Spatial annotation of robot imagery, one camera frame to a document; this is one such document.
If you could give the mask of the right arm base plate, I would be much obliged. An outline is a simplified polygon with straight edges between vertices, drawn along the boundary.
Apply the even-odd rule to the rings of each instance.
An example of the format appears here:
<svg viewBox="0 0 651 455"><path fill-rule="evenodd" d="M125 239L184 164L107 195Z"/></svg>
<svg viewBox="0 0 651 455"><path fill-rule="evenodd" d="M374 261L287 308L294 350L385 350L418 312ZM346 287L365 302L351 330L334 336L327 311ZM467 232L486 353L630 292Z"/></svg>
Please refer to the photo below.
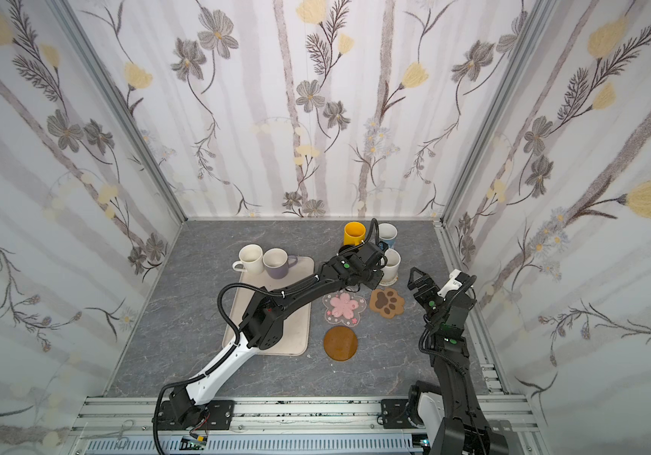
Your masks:
<svg viewBox="0 0 651 455"><path fill-rule="evenodd" d="M416 402L406 398L386 398L380 401L378 422L386 430L406 430L423 425L418 416Z"/></svg>

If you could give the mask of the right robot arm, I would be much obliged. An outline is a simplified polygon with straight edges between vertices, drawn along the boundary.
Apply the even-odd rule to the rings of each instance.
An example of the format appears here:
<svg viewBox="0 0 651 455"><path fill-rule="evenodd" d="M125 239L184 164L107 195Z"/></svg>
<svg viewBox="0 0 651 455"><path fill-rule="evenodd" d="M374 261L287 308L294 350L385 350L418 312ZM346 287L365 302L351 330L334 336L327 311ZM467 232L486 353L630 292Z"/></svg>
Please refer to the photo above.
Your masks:
<svg viewBox="0 0 651 455"><path fill-rule="evenodd" d="M474 275L454 269L448 282L439 286L421 269L410 270L408 288L425 310L418 349L430 358L444 410L441 417L422 419L425 427L433 429L429 436L433 454L509 453L507 438L488 424L469 373L464 331L476 305L475 282Z"/></svg>

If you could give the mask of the plain white mug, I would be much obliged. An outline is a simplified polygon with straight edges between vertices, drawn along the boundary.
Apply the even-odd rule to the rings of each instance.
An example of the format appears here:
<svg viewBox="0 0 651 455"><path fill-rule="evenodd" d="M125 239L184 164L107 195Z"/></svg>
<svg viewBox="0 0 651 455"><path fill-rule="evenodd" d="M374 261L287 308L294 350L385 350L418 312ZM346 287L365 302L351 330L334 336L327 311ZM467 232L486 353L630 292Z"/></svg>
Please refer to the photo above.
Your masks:
<svg viewBox="0 0 651 455"><path fill-rule="evenodd" d="M259 245L243 246L238 252L238 260L232 264L232 269L236 272L259 275L264 272L263 255L264 251Z"/></svg>

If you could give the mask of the beige plastic tray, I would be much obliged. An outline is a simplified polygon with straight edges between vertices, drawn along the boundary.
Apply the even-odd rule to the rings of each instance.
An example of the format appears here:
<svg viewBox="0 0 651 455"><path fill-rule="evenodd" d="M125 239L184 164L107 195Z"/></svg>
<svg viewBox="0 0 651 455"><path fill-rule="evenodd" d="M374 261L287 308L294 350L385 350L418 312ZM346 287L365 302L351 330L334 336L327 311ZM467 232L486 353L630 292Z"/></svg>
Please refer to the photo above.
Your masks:
<svg viewBox="0 0 651 455"><path fill-rule="evenodd" d="M291 267L289 274L282 280L273 280L266 272L259 275L239 272L239 280L257 287L264 286L267 290L290 286L313 274L315 270L315 263L312 258L306 256L298 256L298 258L298 264ZM238 288L232 290L232 294L234 294L232 298L226 297L225 300L227 303L232 303L229 317L238 325L242 322L253 292ZM273 347L264 350L262 356L302 356L308 346L310 310L311 304L308 303L290 315L284 321L283 337Z"/></svg>

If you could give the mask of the yellow mug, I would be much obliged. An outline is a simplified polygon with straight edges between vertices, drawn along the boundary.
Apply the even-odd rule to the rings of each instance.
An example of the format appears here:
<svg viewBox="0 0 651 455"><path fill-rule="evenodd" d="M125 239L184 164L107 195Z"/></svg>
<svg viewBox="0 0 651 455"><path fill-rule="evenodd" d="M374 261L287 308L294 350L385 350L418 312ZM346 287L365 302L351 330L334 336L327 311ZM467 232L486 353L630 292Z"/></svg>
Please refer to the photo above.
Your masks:
<svg viewBox="0 0 651 455"><path fill-rule="evenodd" d="M344 246L357 246L361 244L367 235L367 228L363 223L349 222L344 227Z"/></svg>

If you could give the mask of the white speckled mug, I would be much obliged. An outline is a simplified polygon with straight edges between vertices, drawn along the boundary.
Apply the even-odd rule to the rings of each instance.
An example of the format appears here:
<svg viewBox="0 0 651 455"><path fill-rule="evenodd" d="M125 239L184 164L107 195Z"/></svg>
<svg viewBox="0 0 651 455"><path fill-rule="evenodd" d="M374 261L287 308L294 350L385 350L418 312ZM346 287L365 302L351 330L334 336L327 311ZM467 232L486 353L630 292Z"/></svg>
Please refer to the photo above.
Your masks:
<svg viewBox="0 0 651 455"><path fill-rule="evenodd" d="M386 280L389 280L395 276L398 277L398 269L401 264L400 254L397 251L395 251L393 248L389 248L385 252L385 258L386 258L386 264L382 269L383 271L382 280L384 278Z"/></svg>

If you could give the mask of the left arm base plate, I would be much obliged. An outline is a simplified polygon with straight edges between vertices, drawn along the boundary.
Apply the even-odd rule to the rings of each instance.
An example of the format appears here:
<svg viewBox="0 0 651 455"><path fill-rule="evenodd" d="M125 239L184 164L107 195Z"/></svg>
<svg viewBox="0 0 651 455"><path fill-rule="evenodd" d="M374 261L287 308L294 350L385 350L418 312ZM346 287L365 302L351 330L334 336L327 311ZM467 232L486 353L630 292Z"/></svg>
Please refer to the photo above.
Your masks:
<svg viewBox="0 0 651 455"><path fill-rule="evenodd" d="M196 405L186 411L177 411L169 400L163 401L154 412L153 423L159 430L193 430L201 423L201 430L229 430L234 417L234 400L213 400L207 405Z"/></svg>

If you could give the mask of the blue floral mug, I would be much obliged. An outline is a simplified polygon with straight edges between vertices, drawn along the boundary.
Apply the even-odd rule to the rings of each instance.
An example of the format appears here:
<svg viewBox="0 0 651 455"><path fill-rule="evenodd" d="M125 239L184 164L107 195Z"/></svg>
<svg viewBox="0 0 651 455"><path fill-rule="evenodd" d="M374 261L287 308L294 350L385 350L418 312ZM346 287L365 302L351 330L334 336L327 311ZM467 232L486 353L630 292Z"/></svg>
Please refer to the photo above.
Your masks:
<svg viewBox="0 0 651 455"><path fill-rule="evenodd" d="M378 235L380 236L380 242L386 244L388 248L393 248L395 245L395 239L397 239L398 230L393 224L379 223Z"/></svg>

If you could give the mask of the white grey mug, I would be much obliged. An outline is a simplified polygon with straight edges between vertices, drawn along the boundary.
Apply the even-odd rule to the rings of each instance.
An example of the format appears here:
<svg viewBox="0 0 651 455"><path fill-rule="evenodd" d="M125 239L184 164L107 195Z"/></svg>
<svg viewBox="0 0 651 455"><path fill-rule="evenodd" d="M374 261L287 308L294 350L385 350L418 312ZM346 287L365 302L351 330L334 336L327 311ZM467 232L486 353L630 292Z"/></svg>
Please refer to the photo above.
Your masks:
<svg viewBox="0 0 651 455"><path fill-rule="evenodd" d="M288 254L283 248L271 248L263 255L263 265L273 280L282 280L289 269L298 264L299 258Z"/></svg>

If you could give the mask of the cream woven round coaster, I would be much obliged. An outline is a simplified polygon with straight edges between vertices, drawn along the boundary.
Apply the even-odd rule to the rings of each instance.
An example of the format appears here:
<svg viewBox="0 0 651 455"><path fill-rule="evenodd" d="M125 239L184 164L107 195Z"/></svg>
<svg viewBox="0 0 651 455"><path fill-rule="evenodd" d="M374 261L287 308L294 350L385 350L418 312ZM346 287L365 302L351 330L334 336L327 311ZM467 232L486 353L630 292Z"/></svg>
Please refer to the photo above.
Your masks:
<svg viewBox="0 0 651 455"><path fill-rule="evenodd" d="M381 280L380 286L393 286L396 282L398 281L398 277L395 276L389 280L386 280L385 278Z"/></svg>

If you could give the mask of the light brown cork coaster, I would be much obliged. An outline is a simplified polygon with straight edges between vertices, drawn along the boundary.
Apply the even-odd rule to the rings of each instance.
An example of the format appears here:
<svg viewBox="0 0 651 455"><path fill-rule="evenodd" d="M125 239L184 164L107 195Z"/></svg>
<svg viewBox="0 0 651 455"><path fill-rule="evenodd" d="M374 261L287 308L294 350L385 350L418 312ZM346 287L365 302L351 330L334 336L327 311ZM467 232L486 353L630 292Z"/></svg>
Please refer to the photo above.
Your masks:
<svg viewBox="0 0 651 455"><path fill-rule="evenodd" d="M355 356L358 348L358 337L349 327L333 327L323 337L323 350L332 360L350 360Z"/></svg>

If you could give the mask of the pink flower shaped coaster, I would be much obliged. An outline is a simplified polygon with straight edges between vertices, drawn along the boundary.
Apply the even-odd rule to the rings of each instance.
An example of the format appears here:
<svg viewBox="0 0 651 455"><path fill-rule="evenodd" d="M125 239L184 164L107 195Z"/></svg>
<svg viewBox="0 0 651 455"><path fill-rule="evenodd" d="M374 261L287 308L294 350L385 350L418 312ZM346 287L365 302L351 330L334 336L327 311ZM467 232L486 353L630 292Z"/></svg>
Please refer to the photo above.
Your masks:
<svg viewBox="0 0 651 455"><path fill-rule="evenodd" d="M357 326L368 306L363 297L346 291L328 294L323 297L322 302L325 307L325 321L331 325L345 327Z"/></svg>

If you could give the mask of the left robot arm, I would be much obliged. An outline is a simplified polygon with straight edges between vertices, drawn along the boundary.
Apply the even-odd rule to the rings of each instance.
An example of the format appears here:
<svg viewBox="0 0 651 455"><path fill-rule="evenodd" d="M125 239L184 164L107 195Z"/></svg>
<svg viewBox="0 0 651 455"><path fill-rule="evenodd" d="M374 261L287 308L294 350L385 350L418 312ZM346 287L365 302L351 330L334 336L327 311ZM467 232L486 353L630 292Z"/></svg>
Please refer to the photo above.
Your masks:
<svg viewBox="0 0 651 455"><path fill-rule="evenodd" d="M154 430L162 424L192 428L202 421L222 386L250 358L279 343L285 321L300 308L354 286L376 288L384 275L388 249L383 241L344 246L313 274L284 288L268 290L243 282L224 286L217 295L217 311L234 330L234 338L200 373L162 387L152 418ZM234 323L223 309L224 295L236 288L253 292L239 323Z"/></svg>

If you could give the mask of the brown paw shaped coaster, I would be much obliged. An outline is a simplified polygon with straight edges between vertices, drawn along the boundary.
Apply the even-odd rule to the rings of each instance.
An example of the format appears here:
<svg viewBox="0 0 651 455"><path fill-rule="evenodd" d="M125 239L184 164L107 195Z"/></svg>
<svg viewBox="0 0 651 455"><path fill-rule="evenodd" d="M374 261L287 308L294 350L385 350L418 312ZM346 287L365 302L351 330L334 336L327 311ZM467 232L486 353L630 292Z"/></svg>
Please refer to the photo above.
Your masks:
<svg viewBox="0 0 651 455"><path fill-rule="evenodd" d="M405 299L393 288L376 289L371 293L369 309L391 320L404 313Z"/></svg>

